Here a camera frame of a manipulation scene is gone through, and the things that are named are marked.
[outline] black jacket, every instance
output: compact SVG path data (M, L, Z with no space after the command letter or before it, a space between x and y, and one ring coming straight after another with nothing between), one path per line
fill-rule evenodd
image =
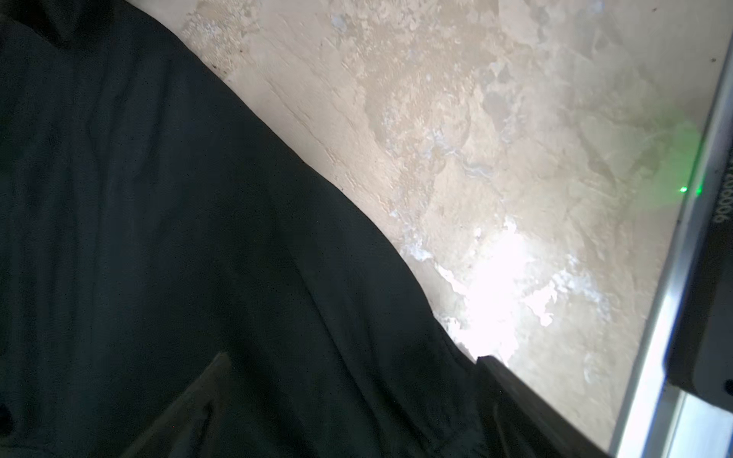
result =
M4 4L0 320L3 457L116 456L220 350L218 455L484 451L387 239L123 1Z

